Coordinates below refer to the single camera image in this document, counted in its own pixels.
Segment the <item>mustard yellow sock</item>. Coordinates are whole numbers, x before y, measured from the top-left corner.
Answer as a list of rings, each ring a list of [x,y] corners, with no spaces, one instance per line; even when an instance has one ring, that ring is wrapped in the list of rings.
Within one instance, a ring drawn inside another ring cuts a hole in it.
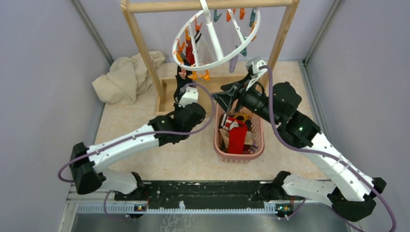
[[[247,123],[250,122],[250,115],[248,114],[237,114],[234,116],[234,119],[236,121],[242,122],[242,123]]]

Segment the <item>pink plastic laundry basket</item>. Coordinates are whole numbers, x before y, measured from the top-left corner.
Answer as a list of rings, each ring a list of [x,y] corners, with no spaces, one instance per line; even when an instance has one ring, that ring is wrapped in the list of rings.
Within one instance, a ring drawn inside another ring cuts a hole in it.
[[[214,149],[223,162],[248,163],[264,151],[262,119],[242,108],[238,113],[225,112],[217,106],[214,126]]]

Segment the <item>plain red sock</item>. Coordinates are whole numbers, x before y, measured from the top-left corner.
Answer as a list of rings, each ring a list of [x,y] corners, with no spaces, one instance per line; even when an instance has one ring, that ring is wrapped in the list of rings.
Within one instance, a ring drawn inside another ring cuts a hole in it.
[[[236,121],[233,117],[228,117],[226,124],[226,127],[229,129],[228,153],[242,154],[248,131],[247,125]]]

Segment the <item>lilac plastic clip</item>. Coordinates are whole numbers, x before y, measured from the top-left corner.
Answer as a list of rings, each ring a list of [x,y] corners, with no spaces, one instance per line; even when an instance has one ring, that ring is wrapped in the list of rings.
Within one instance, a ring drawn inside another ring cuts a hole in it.
[[[229,73],[233,73],[235,71],[237,60],[238,60],[238,55],[236,55],[236,56],[234,56],[233,58],[230,59],[230,61],[229,61]]]

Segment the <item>black sock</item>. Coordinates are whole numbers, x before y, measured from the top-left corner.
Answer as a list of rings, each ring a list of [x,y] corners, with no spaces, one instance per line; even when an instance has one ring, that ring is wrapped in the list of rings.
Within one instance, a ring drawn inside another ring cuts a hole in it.
[[[183,93],[181,93],[181,89],[188,83],[191,83],[191,79],[189,79],[186,75],[182,74],[181,67],[177,67],[177,72],[175,75],[176,79],[176,90],[174,92],[174,100],[175,102],[179,102]]]

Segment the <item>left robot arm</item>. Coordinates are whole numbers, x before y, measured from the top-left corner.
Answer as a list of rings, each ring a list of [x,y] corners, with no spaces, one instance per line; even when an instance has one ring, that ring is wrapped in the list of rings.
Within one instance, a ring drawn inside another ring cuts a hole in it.
[[[123,173],[110,166],[138,152],[176,144],[188,138],[206,116],[205,109],[191,103],[181,110],[156,116],[137,130],[104,144],[85,146],[77,143],[71,154],[70,171],[80,195],[97,190],[127,194],[133,200],[144,196],[144,183],[138,173]]]

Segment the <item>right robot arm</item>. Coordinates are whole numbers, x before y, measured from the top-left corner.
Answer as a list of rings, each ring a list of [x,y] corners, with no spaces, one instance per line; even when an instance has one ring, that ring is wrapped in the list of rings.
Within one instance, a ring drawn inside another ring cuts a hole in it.
[[[345,220],[360,221],[370,216],[375,198],[380,197],[386,182],[359,171],[327,139],[320,127],[298,111],[301,97],[287,82],[272,85],[271,91],[258,91],[249,77],[223,85],[213,99],[224,110],[246,108],[269,122],[278,140],[288,149],[305,155],[326,176],[326,180],[300,177],[280,172],[270,186],[262,189],[264,197],[308,198],[323,203]]]

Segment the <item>white round clip hanger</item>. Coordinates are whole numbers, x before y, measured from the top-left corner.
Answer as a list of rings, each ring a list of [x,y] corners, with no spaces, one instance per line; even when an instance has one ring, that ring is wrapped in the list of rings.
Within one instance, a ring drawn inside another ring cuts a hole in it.
[[[215,68],[221,64],[224,64],[230,61],[230,59],[233,58],[234,56],[239,55],[242,49],[244,49],[245,47],[248,47],[248,45],[255,40],[257,31],[259,30],[260,22],[261,22],[260,10],[258,8],[253,8],[251,12],[250,20],[249,20],[249,24],[251,25],[251,31],[249,35],[247,36],[248,38],[244,40],[244,37],[246,36],[242,34],[241,28],[237,24],[237,21],[234,17],[234,10],[227,8],[225,6],[222,6],[222,9],[227,10],[227,16],[228,16],[227,21],[233,23],[234,29],[241,42],[240,45],[237,45],[238,48],[235,47],[235,50],[233,50],[231,53],[224,54],[221,44],[219,42],[217,32],[214,27],[215,21],[211,17],[210,2],[206,0],[201,0],[200,5],[202,9],[198,13],[196,13],[184,25],[184,27],[180,30],[180,32],[176,36],[176,39],[173,44],[173,59],[176,62],[176,64],[180,66],[181,68],[192,71],[192,72],[205,71],[205,70]],[[209,63],[209,64],[201,64],[197,58],[194,33],[198,31],[198,29],[192,29],[191,24],[193,22],[196,23],[197,18],[200,16],[205,17],[206,27],[209,33],[209,38],[211,40],[211,43],[212,43],[212,46],[214,48],[216,58],[217,58],[214,62]],[[195,58],[195,63],[193,65],[188,65],[186,57],[185,57],[186,42],[189,40],[191,40],[192,42],[193,54]]]

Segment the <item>teal plastic clip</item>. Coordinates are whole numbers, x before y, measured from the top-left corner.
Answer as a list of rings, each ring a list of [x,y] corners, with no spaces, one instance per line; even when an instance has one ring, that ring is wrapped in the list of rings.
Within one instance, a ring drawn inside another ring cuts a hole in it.
[[[244,49],[242,49],[241,51],[240,51],[240,54],[243,56],[243,57],[246,57],[247,56],[247,47],[245,47]]]

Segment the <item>orange plastic clip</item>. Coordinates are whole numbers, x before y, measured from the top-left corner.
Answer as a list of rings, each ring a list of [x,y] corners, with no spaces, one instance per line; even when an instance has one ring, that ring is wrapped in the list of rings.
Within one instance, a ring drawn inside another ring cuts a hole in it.
[[[205,73],[203,73],[203,74],[199,73],[199,76],[200,76],[202,79],[206,80],[206,81],[209,81],[209,80],[210,80],[209,70],[205,70]]]

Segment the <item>white sock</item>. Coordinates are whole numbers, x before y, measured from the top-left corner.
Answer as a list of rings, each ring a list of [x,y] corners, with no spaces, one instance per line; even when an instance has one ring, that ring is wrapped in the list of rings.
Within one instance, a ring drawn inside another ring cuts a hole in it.
[[[214,57],[211,54],[211,51],[208,47],[208,43],[206,42],[202,33],[198,30],[195,33],[195,46],[197,51],[197,58],[201,64],[209,64],[214,61]]]

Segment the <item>red snowflake sock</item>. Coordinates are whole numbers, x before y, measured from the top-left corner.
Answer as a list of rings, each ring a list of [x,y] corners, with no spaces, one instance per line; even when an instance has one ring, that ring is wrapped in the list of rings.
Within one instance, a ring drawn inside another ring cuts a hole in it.
[[[186,57],[188,65],[193,65],[195,63],[191,40],[186,42],[185,57]]]

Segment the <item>beige crumpled cloth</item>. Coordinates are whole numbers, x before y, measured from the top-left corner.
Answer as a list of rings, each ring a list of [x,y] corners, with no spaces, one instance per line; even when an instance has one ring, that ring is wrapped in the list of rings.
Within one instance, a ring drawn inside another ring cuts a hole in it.
[[[140,53],[132,57],[119,57],[109,72],[92,82],[98,98],[106,104],[134,104],[138,95],[146,92],[152,84]]]

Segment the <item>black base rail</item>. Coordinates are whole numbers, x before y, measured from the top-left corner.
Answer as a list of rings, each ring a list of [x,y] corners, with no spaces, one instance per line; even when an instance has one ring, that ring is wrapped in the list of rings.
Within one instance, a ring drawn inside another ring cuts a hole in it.
[[[141,201],[138,211],[238,212],[264,210],[271,201],[290,204],[300,197],[287,195],[271,181],[150,181],[129,194],[115,192],[116,201]]]

